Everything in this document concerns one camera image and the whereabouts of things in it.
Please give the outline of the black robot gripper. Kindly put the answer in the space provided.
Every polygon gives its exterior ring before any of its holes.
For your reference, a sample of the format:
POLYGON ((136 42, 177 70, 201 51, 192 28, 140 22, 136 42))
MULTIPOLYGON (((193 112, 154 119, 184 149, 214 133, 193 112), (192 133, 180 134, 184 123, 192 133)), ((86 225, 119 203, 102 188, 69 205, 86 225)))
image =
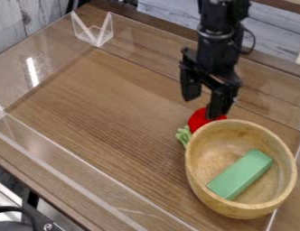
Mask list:
POLYGON ((213 91, 206 105, 206 118, 213 120, 229 113, 242 81, 234 66, 240 59, 244 29, 236 25, 228 31, 200 27, 197 49, 181 49, 181 95, 185 101, 201 96, 202 86, 213 91))

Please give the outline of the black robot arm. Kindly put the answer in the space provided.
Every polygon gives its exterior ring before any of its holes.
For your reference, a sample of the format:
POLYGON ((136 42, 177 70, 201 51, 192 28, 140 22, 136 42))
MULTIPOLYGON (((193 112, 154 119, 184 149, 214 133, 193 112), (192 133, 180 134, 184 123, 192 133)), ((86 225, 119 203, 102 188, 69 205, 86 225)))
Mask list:
POLYGON ((197 49, 181 49, 181 95, 185 101, 201 96, 202 86, 210 91, 206 119, 225 116, 232 108, 242 80, 236 72, 248 29, 242 20, 249 15, 249 0, 197 0, 201 15, 197 27, 197 49))

